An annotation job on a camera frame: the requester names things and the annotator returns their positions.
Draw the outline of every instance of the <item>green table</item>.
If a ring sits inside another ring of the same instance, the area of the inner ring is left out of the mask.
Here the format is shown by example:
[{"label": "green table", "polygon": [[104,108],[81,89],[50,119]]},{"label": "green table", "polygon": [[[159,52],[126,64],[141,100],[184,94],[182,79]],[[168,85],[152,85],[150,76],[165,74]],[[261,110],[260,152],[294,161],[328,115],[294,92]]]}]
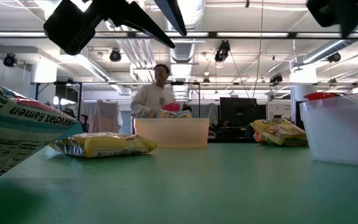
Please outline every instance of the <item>green table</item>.
[{"label": "green table", "polygon": [[100,159],[44,149],[0,177],[0,223],[358,223],[358,167],[260,144]]}]

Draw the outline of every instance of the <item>translucent plastic bin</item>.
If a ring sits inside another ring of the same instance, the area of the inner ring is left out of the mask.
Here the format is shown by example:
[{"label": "translucent plastic bin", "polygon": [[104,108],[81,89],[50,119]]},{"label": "translucent plastic bin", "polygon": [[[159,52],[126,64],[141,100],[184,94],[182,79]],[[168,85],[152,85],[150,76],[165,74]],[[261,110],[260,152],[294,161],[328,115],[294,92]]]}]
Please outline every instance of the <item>translucent plastic bin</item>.
[{"label": "translucent plastic bin", "polygon": [[158,147],[206,147],[208,118],[135,119],[135,133]]},{"label": "translucent plastic bin", "polygon": [[358,94],[303,103],[314,159],[358,165]]}]

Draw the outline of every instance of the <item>man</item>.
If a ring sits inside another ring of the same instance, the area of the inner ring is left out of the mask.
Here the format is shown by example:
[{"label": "man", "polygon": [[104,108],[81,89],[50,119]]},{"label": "man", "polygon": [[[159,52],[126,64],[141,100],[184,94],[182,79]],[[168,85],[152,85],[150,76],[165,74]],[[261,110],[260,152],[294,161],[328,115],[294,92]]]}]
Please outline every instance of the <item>man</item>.
[{"label": "man", "polygon": [[156,118],[157,110],[173,103],[173,95],[164,88],[169,73],[166,65],[158,64],[154,67],[155,82],[140,88],[132,100],[131,111],[134,118]]}]

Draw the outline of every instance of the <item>instant ramen package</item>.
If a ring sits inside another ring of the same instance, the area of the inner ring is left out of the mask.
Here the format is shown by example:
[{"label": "instant ramen package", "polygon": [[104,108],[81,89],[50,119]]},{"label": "instant ramen package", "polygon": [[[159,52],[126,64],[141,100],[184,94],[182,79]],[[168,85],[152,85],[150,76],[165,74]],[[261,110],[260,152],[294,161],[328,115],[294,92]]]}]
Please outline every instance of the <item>instant ramen package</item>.
[{"label": "instant ramen package", "polygon": [[55,141],[50,144],[50,147],[64,154],[92,158],[145,154],[153,151],[157,143],[138,135],[84,133]]},{"label": "instant ramen package", "polygon": [[81,124],[50,106],[0,86],[0,176]]},{"label": "instant ramen package", "polygon": [[158,110],[157,118],[192,118],[192,116],[191,116],[191,112],[188,110],[179,111],[179,112]]},{"label": "instant ramen package", "polygon": [[250,125],[271,145],[308,145],[305,131],[285,119],[257,120]]}]

